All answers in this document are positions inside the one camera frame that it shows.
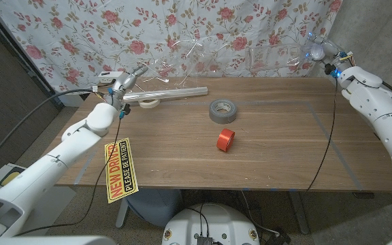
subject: silver duct tape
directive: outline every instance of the silver duct tape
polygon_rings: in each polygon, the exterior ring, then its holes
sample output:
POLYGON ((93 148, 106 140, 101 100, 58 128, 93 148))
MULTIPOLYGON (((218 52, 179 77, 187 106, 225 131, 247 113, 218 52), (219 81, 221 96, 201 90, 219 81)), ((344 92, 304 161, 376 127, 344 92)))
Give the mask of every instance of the silver duct tape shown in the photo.
POLYGON ((210 118, 218 124, 227 124, 235 120, 237 116, 237 106, 227 99, 216 99, 210 104, 210 118))

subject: white fabric backdrop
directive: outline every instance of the white fabric backdrop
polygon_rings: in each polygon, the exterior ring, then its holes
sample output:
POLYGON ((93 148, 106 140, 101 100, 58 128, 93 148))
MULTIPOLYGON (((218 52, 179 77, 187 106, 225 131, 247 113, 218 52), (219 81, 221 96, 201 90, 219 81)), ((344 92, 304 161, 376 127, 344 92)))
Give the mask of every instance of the white fabric backdrop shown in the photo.
POLYGON ((0 17, 56 91, 101 71, 149 65, 146 76, 306 76, 313 66, 244 67, 244 48, 327 35, 342 0, 0 0, 0 17), (194 43, 204 58, 190 63, 194 43))

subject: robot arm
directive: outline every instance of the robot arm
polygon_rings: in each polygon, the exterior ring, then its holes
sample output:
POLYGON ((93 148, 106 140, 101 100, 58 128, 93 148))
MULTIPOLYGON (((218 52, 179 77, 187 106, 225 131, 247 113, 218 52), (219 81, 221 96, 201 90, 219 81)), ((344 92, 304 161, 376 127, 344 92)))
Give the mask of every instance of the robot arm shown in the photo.
POLYGON ((310 39, 333 58, 331 64, 325 65, 325 73, 336 78, 343 97, 371 123, 392 160, 392 92, 381 88, 378 76, 353 66, 346 53, 332 42, 313 35, 310 39))
POLYGON ((133 73, 119 77, 110 94, 104 97, 107 103, 96 105, 87 118, 64 132, 62 142, 56 148, 0 189, 0 237, 19 233, 42 195, 108 133, 118 112, 127 113, 121 99, 147 69, 140 66, 133 73))

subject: wooden table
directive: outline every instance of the wooden table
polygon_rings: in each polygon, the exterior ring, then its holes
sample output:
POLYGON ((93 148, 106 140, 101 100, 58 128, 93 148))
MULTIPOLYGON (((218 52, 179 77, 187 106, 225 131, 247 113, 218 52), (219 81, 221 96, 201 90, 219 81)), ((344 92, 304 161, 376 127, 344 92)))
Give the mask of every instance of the wooden table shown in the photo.
MULTIPOLYGON (((129 137, 140 187, 173 189, 306 190, 325 152, 334 87, 320 78, 199 78, 208 95, 131 107, 118 139, 129 137), (212 122, 208 105, 230 99, 238 107, 228 125, 212 122), (235 131, 228 153, 216 147, 222 129, 235 131)), ((89 96, 66 128, 101 100, 89 96)), ((392 191, 391 159, 366 122, 338 93, 332 144, 312 191, 392 191)), ((94 185, 114 141, 118 120, 96 147, 59 180, 94 185)), ((105 184, 105 172, 99 181, 105 184)))

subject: transparent plastic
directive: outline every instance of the transparent plastic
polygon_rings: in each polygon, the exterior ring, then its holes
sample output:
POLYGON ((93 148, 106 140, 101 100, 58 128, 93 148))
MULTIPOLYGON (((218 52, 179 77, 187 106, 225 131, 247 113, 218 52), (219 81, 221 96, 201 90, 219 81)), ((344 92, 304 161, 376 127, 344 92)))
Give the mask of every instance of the transparent plastic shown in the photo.
POLYGON ((227 68, 216 61, 216 56, 221 55, 219 51, 225 51, 229 44, 225 44, 220 48, 203 44, 195 46, 191 52, 191 72, 190 76, 208 76, 219 77, 227 68))
POLYGON ((320 44, 323 48, 324 53, 327 55, 335 55, 343 51, 343 49, 337 44, 333 43, 326 37, 321 37, 320 35, 317 35, 316 33, 309 33, 308 40, 316 44, 320 44))
POLYGON ((256 73, 258 71, 296 66, 311 59, 313 45, 280 44, 246 48, 246 69, 256 73))
MULTIPOLYGON (((148 71, 142 75, 143 79, 138 82, 132 92, 162 91, 179 88, 198 87, 197 73, 194 70, 193 53, 201 48, 197 40, 180 40, 167 44, 172 50, 179 50, 159 59, 139 59, 133 55, 133 61, 137 65, 146 65, 148 71)), ((163 50, 164 47, 157 46, 156 49, 163 50)))
POLYGON ((143 101, 146 99, 170 99, 179 97, 190 97, 198 95, 207 95, 207 87, 199 88, 180 88, 164 91, 140 92, 140 93, 127 93, 123 97, 124 102, 143 101))

